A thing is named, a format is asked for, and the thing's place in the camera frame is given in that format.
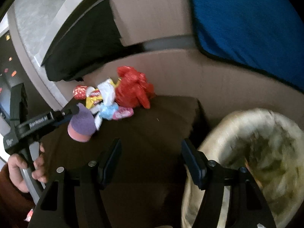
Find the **red sleeve left forearm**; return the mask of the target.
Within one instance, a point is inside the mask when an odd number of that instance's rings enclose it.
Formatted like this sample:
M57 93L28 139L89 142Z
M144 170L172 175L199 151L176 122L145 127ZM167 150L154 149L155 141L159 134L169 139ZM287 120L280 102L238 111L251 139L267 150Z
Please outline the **red sleeve left forearm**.
M1 169L0 184L1 227L28 227L25 219L35 204L30 194L20 192L13 185L8 164Z

